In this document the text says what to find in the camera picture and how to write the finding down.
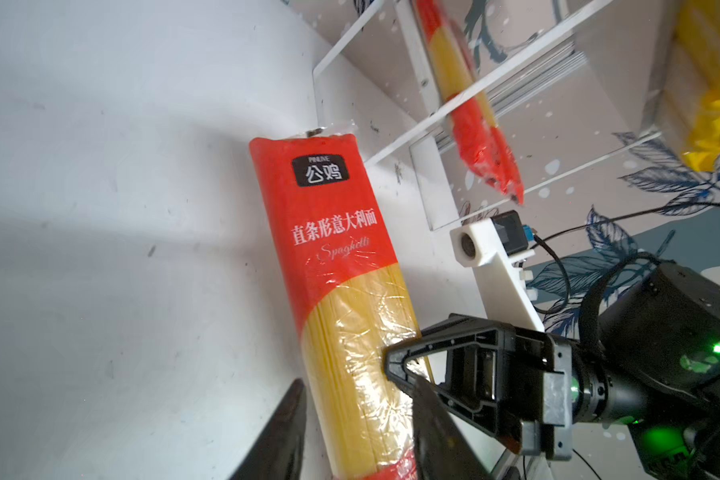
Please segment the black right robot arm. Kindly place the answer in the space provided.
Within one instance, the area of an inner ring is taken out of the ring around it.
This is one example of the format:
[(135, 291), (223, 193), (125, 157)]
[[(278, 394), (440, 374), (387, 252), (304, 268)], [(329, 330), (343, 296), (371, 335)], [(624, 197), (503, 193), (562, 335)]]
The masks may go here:
[(388, 347), (386, 377), (414, 402), (424, 479), (483, 478), (462, 420), (519, 456), (567, 461), (577, 423), (627, 426), (657, 479), (720, 479), (720, 286), (659, 261), (614, 304), (600, 279), (579, 336), (451, 315)]

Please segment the red spaghetti pack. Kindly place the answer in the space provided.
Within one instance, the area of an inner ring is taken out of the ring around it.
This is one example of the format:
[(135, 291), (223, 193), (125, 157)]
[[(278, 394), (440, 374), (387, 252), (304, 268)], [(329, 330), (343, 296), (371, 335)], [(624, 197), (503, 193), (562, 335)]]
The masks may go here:
[(249, 150), (333, 476), (415, 478), (412, 402), (383, 353), (420, 329), (356, 138)]
[[(441, 100), (448, 102), (477, 81), (464, 35), (440, 1), (418, 0), (413, 9), (423, 35)], [(450, 114), (459, 155), (469, 171), (515, 203), (524, 203), (524, 190), (515, 157), (484, 93)]]

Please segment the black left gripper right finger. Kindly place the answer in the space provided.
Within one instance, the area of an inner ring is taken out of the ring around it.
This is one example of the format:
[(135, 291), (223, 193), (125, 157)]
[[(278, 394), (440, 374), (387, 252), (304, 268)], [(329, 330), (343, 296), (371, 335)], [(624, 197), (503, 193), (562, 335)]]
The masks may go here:
[(412, 395), (414, 458), (419, 479), (491, 479), (437, 397), (431, 382), (417, 377)]

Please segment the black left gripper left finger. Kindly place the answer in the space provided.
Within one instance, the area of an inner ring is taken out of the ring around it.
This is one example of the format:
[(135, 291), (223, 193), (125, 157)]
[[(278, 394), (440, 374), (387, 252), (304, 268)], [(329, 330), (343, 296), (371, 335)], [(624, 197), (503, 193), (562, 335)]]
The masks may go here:
[(295, 379), (230, 480), (298, 480), (307, 420), (307, 394)]

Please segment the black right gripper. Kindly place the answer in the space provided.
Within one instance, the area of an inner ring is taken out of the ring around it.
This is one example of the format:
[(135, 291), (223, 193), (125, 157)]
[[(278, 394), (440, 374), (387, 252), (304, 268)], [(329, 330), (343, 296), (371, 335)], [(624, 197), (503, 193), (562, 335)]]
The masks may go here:
[[(386, 378), (413, 397), (422, 380), (451, 414), (515, 454), (573, 455), (573, 347), (564, 337), (451, 314), (383, 351)], [(411, 362), (446, 354), (446, 382), (416, 374)]]

